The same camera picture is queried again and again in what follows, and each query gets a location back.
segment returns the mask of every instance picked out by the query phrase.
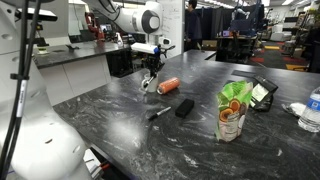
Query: black cable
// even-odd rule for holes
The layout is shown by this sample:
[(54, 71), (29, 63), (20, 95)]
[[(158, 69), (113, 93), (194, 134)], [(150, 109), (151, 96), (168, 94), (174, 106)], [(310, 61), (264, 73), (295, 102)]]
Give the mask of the black cable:
[(102, 6), (106, 11), (108, 11), (108, 13), (110, 13), (110, 14), (116, 13), (116, 11), (114, 11), (114, 12), (109, 11), (109, 9), (102, 3), (101, 0), (99, 0), (99, 2), (100, 2), (100, 4), (101, 4), (101, 6)]
[[(16, 97), (14, 102), (14, 107), (11, 114), (11, 121), (9, 124), (9, 128), (6, 135), (6, 140), (4, 143), (4, 148), (2, 149), (1, 153), (1, 164), (0, 164), (0, 172), (1, 172), (1, 180), (5, 180), (7, 176), (7, 172), (9, 170), (11, 159), (15, 150), (16, 142), (18, 139), (20, 126), (21, 126), (21, 120), (22, 120), (22, 112), (23, 112), (23, 105), (18, 106), (18, 102), (20, 99), (20, 95), (26, 94), (22, 93), (21, 91), (21, 84), (23, 81), (25, 81), (25, 86), (27, 86), (26, 80), (29, 78), (29, 71), (30, 71), (30, 65), (31, 65), (31, 56), (32, 56), (32, 50), (33, 50), (33, 42), (35, 39), (35, 33), (36, 33), (36, 26), (37, 21), (39, 17), (39, 11), (40, 11), (40, 5), (41, 0), (36, 1), (36, 8), (33, 15), (33, 24), (32, 29), (30, 32), (30, 40), (29, 40), (29, 46), (27, 50), (27, 56), (26, 54), (26, 39), (27, 39), (27, 13), (28, 13), (28, 5), (29, 1), (25, 0), (23, 3), (23, 12), (22, 12), (22, 26), (21, 26), (21, 44), (20, 44), (20, 62), (19, 62), (19, 72), (16, 76), (17, 79), (17, 90), (16, 90)], [(21, 108), (21, 115), (17, 113), (18, 107)]]
[(114, 13), (116, 13), (116, 9), (113, 7), (113, 5), (112, 5), (112, 3), (111, 3), (111, 1), (110, 1), (110, 0), (108, 0), (108, 3), (110, 4), (110, 6), (111, 6), (111, 8), (112, 8), (113, 12), (114, 12)]
[[(20, 37), (20, 61), (19, 61), (19, 69), (18, 74), (23, 74), (23, 63), (25, 57), (25, 48), (26, 48), (26, 37), (27, 37), (27, 12), (28, 12), (29, 1), (24, 0), (22, 3), (22, 14), (21, 14), (21, 37)], [(8, 164), (8, 153), (9, 153), (9, 145), (11, 143), (12, 134), (15, 128), (15, 124), (17, 121), (16, 113), (18, 109), (18, 102), (20, 96), (20, 87), (21, 80), (17, 81), (17, 89), (15, 94), (15, 100), (12, 108), (11, 119), (8, 127), (8, 131), (6, 134), (5, 142), (2, 147), (1, 157), (0, 157), (0, 179), (5, 180), (7, 174), (7, 164)]]
[(112, 20), (112, 21), (116, 21), (116, 20), (118, 19), (119, 15), (120, 15), (120, 10), (119, 10), (119, 12), (118, 12), (117, 17), (116, 17), (116, 18), (114, 18), (114, 20)]
[(26, 61), (25, 61), (25, 69), (24, 69), (24, 74), (23, 74), (24, 77), (28, 77), (29, 72), (30, 72), (31, 57), (32, 57), (32, 51), (33, 51), (34, 39), (36, 36), (40, 6), (41, 6), (41, 0), (36, 0), (36, 8), (34, 10), (34, 15), (32, 18), (32, 26), (31, 26), (31, 31), (30, 31), (30, 35), (29, 35), (29, 44), (28, 44), (27, 57), (26, 57)]

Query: green snack bag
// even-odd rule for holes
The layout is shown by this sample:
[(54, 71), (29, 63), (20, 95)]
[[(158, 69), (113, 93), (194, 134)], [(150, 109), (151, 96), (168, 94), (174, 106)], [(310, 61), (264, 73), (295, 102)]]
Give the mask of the green snack bag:
[(217, 94), (219, 121), (215, 134), (219, 140), (229, 142), (241, 134), (252, 89), (252, 83), (238, 81), (226, 84)]

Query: counter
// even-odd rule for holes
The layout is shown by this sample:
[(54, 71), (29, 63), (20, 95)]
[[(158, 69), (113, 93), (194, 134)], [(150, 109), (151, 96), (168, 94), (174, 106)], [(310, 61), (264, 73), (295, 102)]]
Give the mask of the counter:
[(127, 50), (130, 46), (125, 45), (123, 47), (118, 47), (116, 43), (110, 42), (83, 42), (75, 43), (71, 45), (72, 47), (78, 47), (70, 51), (67, 46), (50, 46), (47, 48), (49, 54), (40, 55), (35, 51), (36, 65), (38, 69), (43, 69), (47, 67), (52, 67), (60, 64), (71, 63), (79, 60), (84, 60), (92, 57), (97, 57), (105, 55), (111, 52), (117, 52), (122, 50)]
[(129, 50), (129, 46), (118, 47), (109, 42), (84, 42), (67, 46), (51, 46), (49, 54), (39, 55), (35, 50), (34, 62), (46, 82), (51, 105), (58, 104), (82, 93), (111, 82), (107, 54)]
[[(138, 179), (317, 179), (320, 137), (298, 126), (281, 104), (306, 103), (320, 75), (204, 61), (192, 50), (165, 61), (159, 82), (178, 77), (166, 95), (139, 90), (142, 70), (54, 106), (55, 111), (131, 178)], [(231, 81), (260, 74), (279, 86), (270, 112), (248, 110), (242, 135), (219, 143), (216, 94)], [(181, 119), (174, 110), (185, 99), (195, 106)], [(172, 109), (152, 122), (166, 107)]]

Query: black marker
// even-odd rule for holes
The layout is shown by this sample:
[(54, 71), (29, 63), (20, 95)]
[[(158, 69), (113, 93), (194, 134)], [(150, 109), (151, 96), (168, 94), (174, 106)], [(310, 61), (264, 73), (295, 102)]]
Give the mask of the black marker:
[(160, 112), (157, 112), (156, 114), (152, 115), (148, 120), (149, 120), (149, 121), (152, 121), (152, 120), (154, 120), (155, 118), (157, 118), (158, 116), (160, 116), (161, 114), (169, 111), (170, 109), (171, 109), (171, 107), (167, 107), (167, 108), (165, 108), (164, 110), (161, 110)]

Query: gray granite surface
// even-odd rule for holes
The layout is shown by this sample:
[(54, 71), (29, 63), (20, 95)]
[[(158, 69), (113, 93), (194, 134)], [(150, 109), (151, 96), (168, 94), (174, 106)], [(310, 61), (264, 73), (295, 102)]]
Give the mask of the gray granite surface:
[(50, 46), (47, 48), (49, 54), (40, 55), (35, 50), (35, 64), (38, 69), (84, 60), (90, 57), (101, 56), (103, 54), (126, 50), (129, 46), (118, 47), (116, 43), (110, 42), (84, 42), (71, 44), (79, 49), (69, 50), (67, 46)]
[[(204, 61), (189, 51), (166, 60), (159, 81), (178, 77), (169, 94), (139, 90), (141, 70), (54, 106), (80, 134), (138, 179), (319, 179), (320, 138), (298, 126), (281, 104), (306, 103), (320, 75)], [(279, 86), (270, 112), (249, 109), (242, 135), (225, 144), (214, 135), (216, 94), (228, 81), (250, 80), (234, 70), (258, 73)], [(195, 106), (181, 119), (174, 110), (185, 99)], [(172, 109), (152, 122), (153, 113)]]

